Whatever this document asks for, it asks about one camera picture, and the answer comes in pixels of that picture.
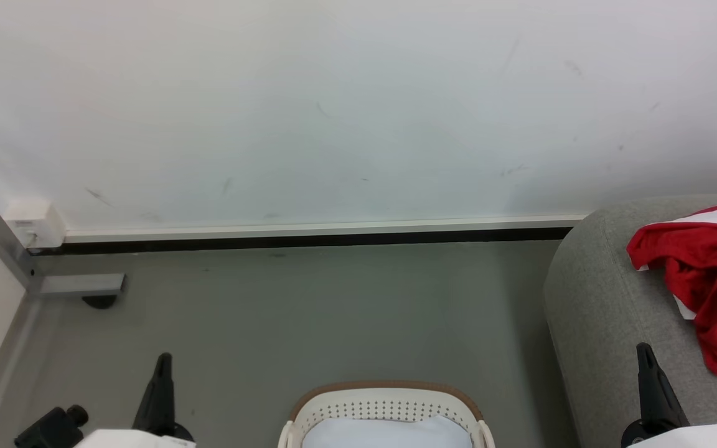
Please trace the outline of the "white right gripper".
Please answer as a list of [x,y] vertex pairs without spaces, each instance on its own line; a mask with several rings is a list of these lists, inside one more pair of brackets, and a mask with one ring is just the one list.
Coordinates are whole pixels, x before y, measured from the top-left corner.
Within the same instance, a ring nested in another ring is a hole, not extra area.
[[637,344],[637,362],[640,419],[625,429],[621,447],[717,447],[717,424],[690,426],[650,344]]

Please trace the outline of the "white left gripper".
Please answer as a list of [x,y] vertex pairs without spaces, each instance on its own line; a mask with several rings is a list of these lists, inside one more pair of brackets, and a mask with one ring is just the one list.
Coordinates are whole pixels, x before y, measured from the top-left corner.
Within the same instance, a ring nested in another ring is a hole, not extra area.
[[134,430],[100,429],[91,432],[76,448],[196,447],[194,441],[172,437],[176,433],[176,398],[172,380],[172,355],[162,353],[143,393]]

